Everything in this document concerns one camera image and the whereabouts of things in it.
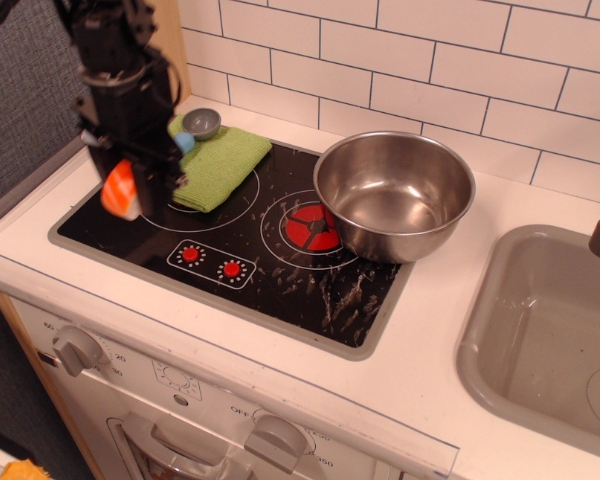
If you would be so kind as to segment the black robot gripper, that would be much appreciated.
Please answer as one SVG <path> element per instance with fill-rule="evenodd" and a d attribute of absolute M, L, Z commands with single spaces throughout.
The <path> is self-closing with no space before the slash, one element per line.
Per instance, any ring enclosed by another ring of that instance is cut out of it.
<path fill-rule="evenodd" d="M 72 108 L 93 137 L 87 148 L 100 179 L 105 182 L 123 159 L 132 161 L 141 214 L 153 215 L 186 184 L 180 150 L 167 132 L 174 113 L 169 62 L 144 52 L 116 76 L 81 68 L 80 77 L 90 95 Z"/>

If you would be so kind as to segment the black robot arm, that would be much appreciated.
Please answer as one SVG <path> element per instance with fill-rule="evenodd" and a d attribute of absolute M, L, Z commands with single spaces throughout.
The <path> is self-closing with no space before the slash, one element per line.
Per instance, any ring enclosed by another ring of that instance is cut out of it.
<path fill-rule="evenodd" d="M 100 201 L 125 220 L 150 216 L 186 183 L 182 151 L 168 132 L 179 94 L 169 61 L 149 44 L 154 10 L 144 1 L 59 1 L 56 8 L 89 89 L 72 108 L 103 181 Z"/>

